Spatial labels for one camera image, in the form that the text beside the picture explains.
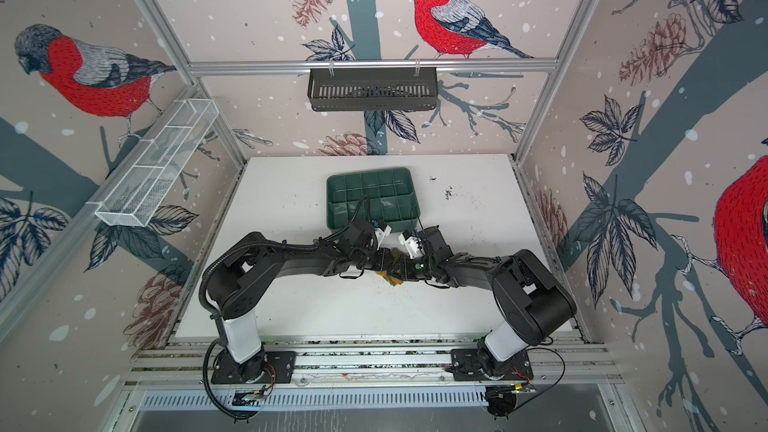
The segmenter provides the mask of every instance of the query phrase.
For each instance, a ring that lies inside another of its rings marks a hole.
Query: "bird head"
[[[51,26],[35,24],[24,29],[16,36],[16,55],[18,63],[27,74],[39,70],[41,73],[51,73],[53,68],[48,60],[48,46],[61,37],[62,33]]]

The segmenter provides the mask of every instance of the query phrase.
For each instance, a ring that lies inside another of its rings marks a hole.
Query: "metal grille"
[[[181,169],[219,115],[213,100],[187,99],[158,135],[149,140],[120,182],[96,211],[109,226],[145,227]]]
[[[216,392],[216,398],[232,407],[236,389]],[[485,387],[446,385],[397,388],[313,388],[275,389],[271,396],[255,407],[275,412],[291,410],[420,408],[420,407],[485,407]],[[142,410],[208,410],[214,406],[203,390],[149,390]]]

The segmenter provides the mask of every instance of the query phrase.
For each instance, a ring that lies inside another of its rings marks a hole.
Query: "bird wing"
[[[122,85],[128,74],[126,53],[115,47],[92,46],[72,39],[83,58],[74,81],[89,87],[110,89]]]
[[[431,8],[430,12],[440,25],[464,36],[471,36],[468,32],[485,19],[485,12],[469,0],[449,0],[446,5]]]
[[[158,60],[136,57],[115,47],[92,46],[73,39],[83,57],[83,65],[74,74],[78,83],[99,89],[113,89],[145,77],[176,70]]]

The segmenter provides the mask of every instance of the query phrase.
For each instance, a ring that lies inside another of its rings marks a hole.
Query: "bird beak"
[[[30,72],[32,72],[32,68],[29,65],[29,57],[26,56],[20,56],[18,58],[18,63],[22,65],[22,68],[24,69],[24,72],[29,75]]]

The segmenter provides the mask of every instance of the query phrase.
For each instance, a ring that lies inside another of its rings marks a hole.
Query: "black metal basket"
[[[312,69],[307,95],[315,111],[432,110],[437,107],[437,69]]]

